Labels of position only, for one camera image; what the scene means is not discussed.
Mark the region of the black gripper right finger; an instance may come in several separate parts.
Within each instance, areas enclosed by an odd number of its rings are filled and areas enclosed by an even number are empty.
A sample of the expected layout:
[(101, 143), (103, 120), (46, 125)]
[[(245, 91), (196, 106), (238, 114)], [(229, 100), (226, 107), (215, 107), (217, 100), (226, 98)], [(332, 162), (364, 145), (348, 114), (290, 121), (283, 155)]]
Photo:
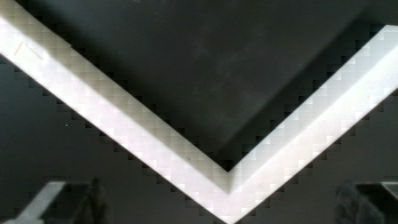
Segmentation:
[(336, 197), (336, 224), (398, 224), (398, 182), (348, 182)]

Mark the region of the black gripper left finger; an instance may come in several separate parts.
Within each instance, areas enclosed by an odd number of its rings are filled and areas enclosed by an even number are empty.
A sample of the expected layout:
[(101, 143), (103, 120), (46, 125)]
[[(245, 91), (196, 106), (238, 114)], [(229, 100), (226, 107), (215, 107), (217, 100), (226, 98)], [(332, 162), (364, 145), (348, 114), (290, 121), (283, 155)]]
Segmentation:
[(100, 180), (46, 183), (13, 224), (109, 224)]

